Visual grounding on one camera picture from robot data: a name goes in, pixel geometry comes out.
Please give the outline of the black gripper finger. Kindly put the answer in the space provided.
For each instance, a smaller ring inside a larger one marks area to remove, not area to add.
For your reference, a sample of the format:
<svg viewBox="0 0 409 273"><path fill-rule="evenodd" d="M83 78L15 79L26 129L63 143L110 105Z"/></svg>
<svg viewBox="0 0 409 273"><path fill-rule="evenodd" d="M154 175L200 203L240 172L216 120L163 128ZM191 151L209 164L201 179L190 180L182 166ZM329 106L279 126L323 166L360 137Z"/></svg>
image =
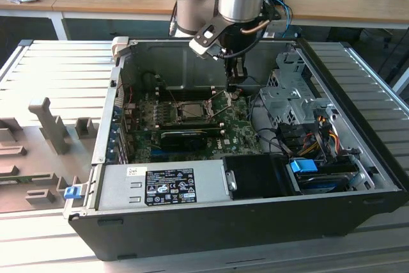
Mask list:
<svg viewBox="0 0 409 273"><path fill-rule="evenodd" d="M226 91L233 93L236 91L237 86L248 77L247 69L245 68L245 57L225 59L224 68L226 73Z"/></svg>

